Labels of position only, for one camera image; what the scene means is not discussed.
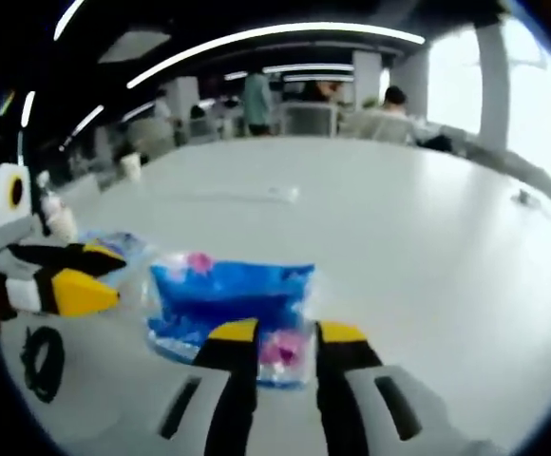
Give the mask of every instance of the white column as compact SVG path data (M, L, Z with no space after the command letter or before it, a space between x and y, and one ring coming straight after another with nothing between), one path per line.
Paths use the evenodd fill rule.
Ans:
M389 84L407 94L407 113L425 118L428 115L428 49L396 61L389 74Z
M381 54L355 50L353 52L353 96L356 109L367 98L379 98Z
M185 76L163 86L167 92L166 102L172 115L184 121L189 119L191 107L200 102L198 78Z
M491 152L505 151L510 111L510 73L499 24L477 28L483 73L481 145Z

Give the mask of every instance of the pink object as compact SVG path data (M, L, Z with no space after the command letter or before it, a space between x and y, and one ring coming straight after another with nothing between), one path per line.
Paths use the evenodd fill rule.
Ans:
M303 359L306 338L295 331L276 331L261 347L258 361L261 364L295 366Z
M189 254L187 262L193 271L204 275L208 274L214 266L213 259L202 253Z

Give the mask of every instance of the white table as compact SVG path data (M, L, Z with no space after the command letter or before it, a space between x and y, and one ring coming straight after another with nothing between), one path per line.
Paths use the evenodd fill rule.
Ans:
M511 200L512 179L402 146L271 138L185 147L143 180L110 188L78 212L80 224L165 250L315 262L314 314L357 324L386 363L439 393L470 437L513 448L549 411L551 222ZM296 202L261 199L278 186L297 187ZM148 350L130 305L47 321L65 339L62 389L49 406L23 392L57 441L123 420L154 432L155 410L187 368ZM21 384L29 322L46 324L4 328ZM314 388L259 395L249 456L326 454Z

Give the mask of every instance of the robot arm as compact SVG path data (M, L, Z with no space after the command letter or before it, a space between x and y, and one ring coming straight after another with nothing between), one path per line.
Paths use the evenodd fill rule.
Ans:
M103 311L119 300L98 278L125 266L97 245L37 245L33 239L29 170L0 165L0 319L17 311L80 316Z

